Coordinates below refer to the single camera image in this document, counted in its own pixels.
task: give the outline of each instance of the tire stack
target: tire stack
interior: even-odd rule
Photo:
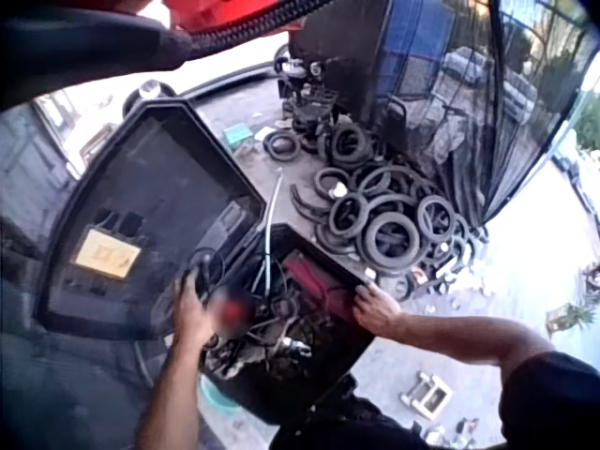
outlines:
[[[317,154],[329,167],[315,173],[313,184],[330,206],[306,202],[295,185],[292,204],[315,222],[315,238],[325,250],[356,253],[379,277],[401,278],[406,290],[399,300],[413,292],[443,293],[453,282],[452,274],[473,263],[477,243],[486,242],[487,236],[472,232],[436,184],[397,157],[383,158],[376,146],[357,124],[321,127]],[[337,198],[324,185],[326,179],[341,183],[347,193]],[[438,277],[444,266],[444,275]],[[415,273],[427,281],[418,285]]]

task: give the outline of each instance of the white car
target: white car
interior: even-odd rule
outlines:
[[[504,111],[520,124],[529,121],[537,101],[537,89],[510,68],[506,69],[503,86]]]
[[[490,66],[491,61],[469,47],[459,47],[453,52],[447,53],[442,60],[443,70],[471,85],[482,82],[486,78]]]

